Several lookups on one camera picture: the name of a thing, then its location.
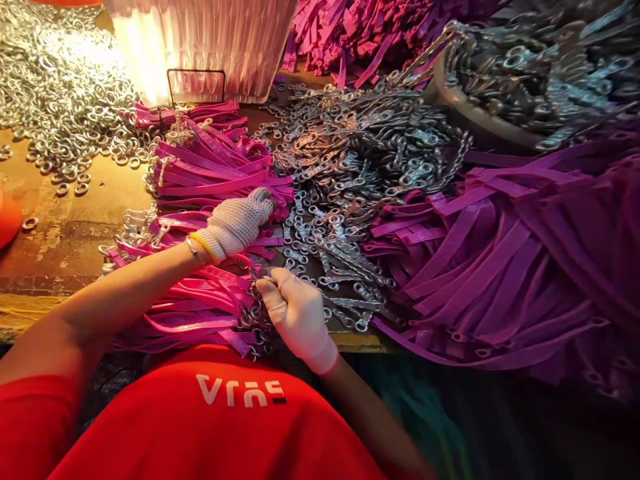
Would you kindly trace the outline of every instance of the wooden table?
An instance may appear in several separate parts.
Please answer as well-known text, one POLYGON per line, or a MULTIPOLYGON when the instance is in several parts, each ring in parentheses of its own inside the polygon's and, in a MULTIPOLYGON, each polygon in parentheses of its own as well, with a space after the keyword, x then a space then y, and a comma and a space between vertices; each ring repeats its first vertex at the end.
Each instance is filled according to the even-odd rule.
MULTIPOLYGON (((300 81, 322 88, 328 79, 301 72, 287 82, 300 81)), ((240 115, 248 116, 250 132, 273 120, 256 105, 241 108, 240 115)), ((66 296, 98 278, 103 263, 98 246, 113 244, 125 210, 147 209, 151 196, 141 179, 142 169, 119 167, 112 158, 98 156, 89 170, 86 195, 70 192, 58 198, 51 177, 26 162, 28 142, 14 143, 10 131, 0 131, 0 145, 5 143, 13 156, 0 163, 0 184, 20 203, 25 219, 39 220, 36 229, 20 232, 0 250, 0 342, 12 343, 66 296)), ((330 330, 342 351, 385 351, 376 335, 347 331, 337 321, 330 330)))

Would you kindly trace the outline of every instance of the orange container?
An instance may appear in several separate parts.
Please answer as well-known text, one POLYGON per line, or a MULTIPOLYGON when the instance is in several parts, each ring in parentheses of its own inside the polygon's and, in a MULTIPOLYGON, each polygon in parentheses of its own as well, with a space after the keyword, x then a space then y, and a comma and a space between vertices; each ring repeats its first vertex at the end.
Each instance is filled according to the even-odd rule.
POLYGON ((13 240, 21 225, 20 205, 0 188, 0 248, 13 240))

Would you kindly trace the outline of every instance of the gloved hand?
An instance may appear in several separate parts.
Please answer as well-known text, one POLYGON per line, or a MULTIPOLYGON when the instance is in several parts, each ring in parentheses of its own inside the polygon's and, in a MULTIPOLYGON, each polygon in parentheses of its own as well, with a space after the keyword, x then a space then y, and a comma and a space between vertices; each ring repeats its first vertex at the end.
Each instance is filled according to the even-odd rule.
POLYGON ((338 348, 329 336, 320 290, 282 268, 271 278, 255 283, 271 322, 293 354, 317 375, 324 375, 338 360, 338 348))
POLYGON ((208 226, 191 234, 211 255, 214 263, 243 252, 258 238, 258 228, 273 211, 267 200, 271 192, 256 188, 244 199, 224 200, 207 221, 208 226))

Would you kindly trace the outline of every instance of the light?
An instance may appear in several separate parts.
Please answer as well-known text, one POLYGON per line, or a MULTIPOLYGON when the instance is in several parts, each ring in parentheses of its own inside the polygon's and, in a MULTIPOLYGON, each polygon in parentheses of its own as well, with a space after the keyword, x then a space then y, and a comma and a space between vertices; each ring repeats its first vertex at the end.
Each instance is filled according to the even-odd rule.
POLYGON ((264 102, 297 0, 148 0, 144 9, 105 0, 105 7, 134 88, 155 107, 171 103, 173 69, 180 70, 171 72, 174 102, 264 102))

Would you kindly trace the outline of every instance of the red shirt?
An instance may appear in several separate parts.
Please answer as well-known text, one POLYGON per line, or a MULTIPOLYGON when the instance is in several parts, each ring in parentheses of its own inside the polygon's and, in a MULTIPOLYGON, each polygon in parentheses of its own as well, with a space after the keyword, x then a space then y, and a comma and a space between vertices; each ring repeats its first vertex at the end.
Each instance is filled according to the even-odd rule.
POLYGON ((304 382, 195 347, 126 387, 69 450, 77 386, 0 387, 0 479, 383 479, 346 422, 304 382))

